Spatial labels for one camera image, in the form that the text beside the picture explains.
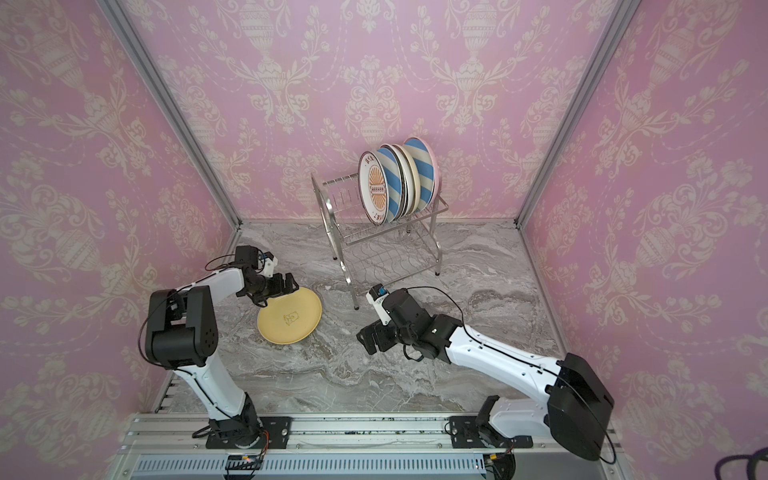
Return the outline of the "yellow plate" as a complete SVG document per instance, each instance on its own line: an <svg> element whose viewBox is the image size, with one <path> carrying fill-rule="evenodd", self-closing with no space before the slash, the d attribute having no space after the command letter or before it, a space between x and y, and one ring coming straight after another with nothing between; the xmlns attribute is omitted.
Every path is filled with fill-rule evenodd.
<svg viewBox="0 0 768 480"><path fill-rule="evenodd" d="M277 345L297 343L315 331L320 323L323 306L312 290L300 287L296 292L270 299L257 316L261 336Z"/></svg>

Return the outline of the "orange sunburst plate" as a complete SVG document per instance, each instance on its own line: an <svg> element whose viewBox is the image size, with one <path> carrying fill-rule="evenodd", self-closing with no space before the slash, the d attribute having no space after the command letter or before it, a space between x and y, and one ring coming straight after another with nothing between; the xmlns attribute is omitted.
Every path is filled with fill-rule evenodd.
<svg viewBox="0 0 768 480"><path fill-rule="evenodd" d="M388 213L389 191L384 169L371 151L365 151L358 165L360 199L368 220L382 225Z"/></svg>
<svg viewBox="0 0 768 480"><path fill-rule="evenodd" d="M391 160L394 162L395 170L397 171L397 178L399 179L399 185L400 185L400 190L399 190L400 201L399 201L398 213L396 214L395 219L400 219L400 218L404 217L404 213L405 213L405 210L406 210L406 207L407 207L407 191L406 191L406 188L405 188L404 179L402 177L402 170L401 170L401 167L400 167L400 164L398 162L398 159L397 159L396 155L394 154L394 152L392 150L390 150L387 147L387 144L383 144L380 147L380 151L387 158L391 158Z"/></svg>

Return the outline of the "pink plate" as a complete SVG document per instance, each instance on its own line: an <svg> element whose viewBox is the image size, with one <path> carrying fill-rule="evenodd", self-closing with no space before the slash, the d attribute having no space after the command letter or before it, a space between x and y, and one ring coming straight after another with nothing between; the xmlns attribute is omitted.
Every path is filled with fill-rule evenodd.
<svg viewBox="0 0 768 480"><path fill-rule="evenodd" d="M422 140L422 143L426 147L426 150L427 150L427 153L429 154L432 168L433 168L433 190L432 190L431 203L435 204L437 202L437 197L439 196L440 190L441 190L442 176L441 176L440 164L438 160L438 155L435 153L430 143L427 140Z"/></svg>

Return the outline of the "beige plate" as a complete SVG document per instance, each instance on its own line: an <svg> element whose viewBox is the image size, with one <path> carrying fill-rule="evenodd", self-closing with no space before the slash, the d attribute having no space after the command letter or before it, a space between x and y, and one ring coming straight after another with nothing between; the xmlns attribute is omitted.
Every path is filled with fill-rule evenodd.
<svg viewBox="0 0 768 480"><path fill-rule="evenodd" d="M407 214L412 215L416 212L419 205L421 193L421 181L417 165L413 156L403 145L395 144L394 148L405 159L405 162L408 165L407 175L410 179L410 182L408 183L410 203Z"/></svg>

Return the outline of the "blue striped plate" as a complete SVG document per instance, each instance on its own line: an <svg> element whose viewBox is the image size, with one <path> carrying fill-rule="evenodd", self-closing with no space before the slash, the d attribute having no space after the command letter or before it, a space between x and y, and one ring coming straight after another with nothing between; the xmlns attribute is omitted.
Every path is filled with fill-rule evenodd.
<svg viewBox="0 0 768 480"><path fill-rule="evenodd" d="M422 139L410 137L404 142L403 146L413 156L417 165L421 181L421 193L416 213L420 213L432 205L433 168L431 160L425 145L422 143Z"/></svg>
<svg viewBox="0 0 768 480"><path fill-rule="evenodd" d="M383 171L388 187L388 206L386 212L386 223L392 223L398 218L403 209L403 178L400 164L394 151L381 146L375 151Z"/></svg>

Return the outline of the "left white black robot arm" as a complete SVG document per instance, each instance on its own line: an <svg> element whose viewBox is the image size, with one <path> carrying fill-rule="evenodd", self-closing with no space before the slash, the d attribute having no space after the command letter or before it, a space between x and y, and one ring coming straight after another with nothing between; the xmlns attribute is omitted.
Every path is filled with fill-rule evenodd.
<svg viewBox="0 0 768 480"><path fill-rule="evenodd" d="M246 298L257 307L299 290L291 273L276 271L269 251L241 245L208 265L207 275L185 286L153 292L138 340L144 361L185 381L208 414L207 425L192 434L206 447L259 448L270 444L267 427L249 394L236 385L217 353L215 307L229 297Z"/></svg>

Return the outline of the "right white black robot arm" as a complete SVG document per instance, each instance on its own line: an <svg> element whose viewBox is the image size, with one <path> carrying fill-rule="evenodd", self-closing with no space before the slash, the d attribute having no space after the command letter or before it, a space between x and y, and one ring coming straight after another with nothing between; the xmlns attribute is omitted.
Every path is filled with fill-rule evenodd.
<svg viewBox="0 0 768 480"><path fill-rule="evenodd" d="M549 434L566 451L598 461L614 446L608 427L614 399L583 357L562 359L526 352L468 326L463 317L431 314L410 289L373 286L366 299L378 318L362 328L358 341L368 354L402 346L413 362L442 361L475 370L524 394L529 407L489 396L475 424L488 444L510 444L517 436Z"/></svg>

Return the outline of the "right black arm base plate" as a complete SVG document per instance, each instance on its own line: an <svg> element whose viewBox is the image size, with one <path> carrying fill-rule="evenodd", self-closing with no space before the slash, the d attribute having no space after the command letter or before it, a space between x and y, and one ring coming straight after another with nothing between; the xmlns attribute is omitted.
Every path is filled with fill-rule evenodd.
<svg viewBox="0 0 768 480"><path fill-rule="evenodd" d="M533 438L518 435L504 437L493 429L488 421L473 416L451 416L447 432L454 449L497 448L503 450L530 449L534 446Z"/></svg>

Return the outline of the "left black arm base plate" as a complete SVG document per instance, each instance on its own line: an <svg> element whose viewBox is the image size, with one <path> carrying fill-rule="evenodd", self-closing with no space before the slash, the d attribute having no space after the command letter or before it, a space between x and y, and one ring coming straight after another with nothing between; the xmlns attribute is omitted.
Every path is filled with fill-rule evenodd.
<svg viewBox="0 0 768 480"><path fill-rule="evenodd" d="M209 450L286 450L292 423L290 416L260 417L254 427L235 420L210 420L209 426L200 434L195 433L195 436L204 439Z"/></svg>

